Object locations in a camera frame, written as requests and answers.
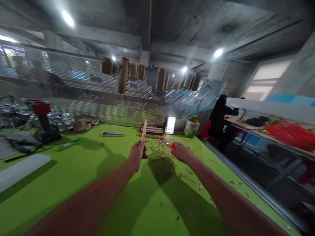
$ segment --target cordless drill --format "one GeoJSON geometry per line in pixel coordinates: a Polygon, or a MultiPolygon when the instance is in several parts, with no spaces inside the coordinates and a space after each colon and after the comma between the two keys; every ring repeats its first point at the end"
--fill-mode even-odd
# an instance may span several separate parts
{"type": "Polygon", "coordinates": [[[51,112],[50,105],[40,100],[28,99],[25,105],[34,111],[42,128],[38,129],[33,135],[34,138],[41,142],[43,145],[61,139],[59,128],[56,125],[50,125],[47,114],[51,112]]]}

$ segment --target green tea bottle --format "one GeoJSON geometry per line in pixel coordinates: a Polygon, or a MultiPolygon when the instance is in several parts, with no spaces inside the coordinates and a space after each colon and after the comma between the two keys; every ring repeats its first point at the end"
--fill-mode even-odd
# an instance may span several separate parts
{"type": "Polygon", "coordinates": [[[193,118],[190,118],[185,125],[184,134],[187,138],[193,138],[199,128],[199,121],[197,120],[197,115],[194,115],[193,118]]]}

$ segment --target green table surface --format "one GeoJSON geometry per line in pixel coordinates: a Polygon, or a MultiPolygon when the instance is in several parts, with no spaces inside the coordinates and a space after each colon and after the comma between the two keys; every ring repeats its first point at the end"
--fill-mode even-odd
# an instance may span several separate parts
{"type": "MultiPolygon", "coordinates": [[[[128,158],[131,146],[140,139],[137,128],[112,125],[94,126],[82,133],[65,131],[61,134],[61,140],[41,150],[42,154],[51,156],[49,163],[0,193],[0,235],[25,233],[63,201],[119,167],[128,158]],[[101,137],[103,131],[123,132],[124,136],[101,137]],[[85,140],[64,151],[53,151],[55,146],[77,138],[85,140]]],[[[300,235],[246,184],[232,184],[231,181],[242,183],[242,180],[201,141],[186,139],[183,135],[172,137],[184,141],[196,156],[245,198],[248,193],[249,201],[290,235],[300,235]]],[[[168,147],[160,147],[158,152],[156,139],[147,140],[151,158],[158,158],[163,149],[169,154],[168,147]]],[[[142,161],[140,170],[113,204],[97,235],[232,234],[208,192],[204,187],[199,189],[200,181],[196,175],[186,170],[188,166],[169,156],[170,162],[142,161]],[[197,185],[174,175],[173,171],[185,174],[197,185]]],[[[0,161],[0,171],[19,161],[0,161]]]]}

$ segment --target perforated metal panel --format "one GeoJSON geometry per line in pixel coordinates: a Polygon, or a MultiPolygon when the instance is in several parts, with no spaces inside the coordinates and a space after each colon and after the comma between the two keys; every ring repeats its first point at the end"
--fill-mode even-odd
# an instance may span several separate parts
{"type": "Polygon", "coordinates": [[[89,114],[123,126],[145,119],[162,126],[167,115],[175,115],[182,129],[198,112],[209,116],[225,86],[203,79],[197,91],[156,90],[157,70],[146,68],[144,80],[128,79],[126,94],[118,94],[119,63],[113,75],[105,75],[98,58],[9,43],[1,45],[0,59],[0,95],[49,100],[74,116],[89,114]]]}

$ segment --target ceiling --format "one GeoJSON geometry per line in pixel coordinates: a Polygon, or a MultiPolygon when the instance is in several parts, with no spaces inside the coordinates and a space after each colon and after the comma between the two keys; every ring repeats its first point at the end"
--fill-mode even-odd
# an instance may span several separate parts
{"type": "Polygon", "coordinates": [[[211,67],[218,48],[223,49],[219,60],[233,61],[301,47],[314,30],[309,2],[0,0],[0,34],[46,46],[44,35],[51,31],[66,51],[198,72],[211,67]],[[62,10],[72,16],[74,28],[65,23],[62,10]]]}

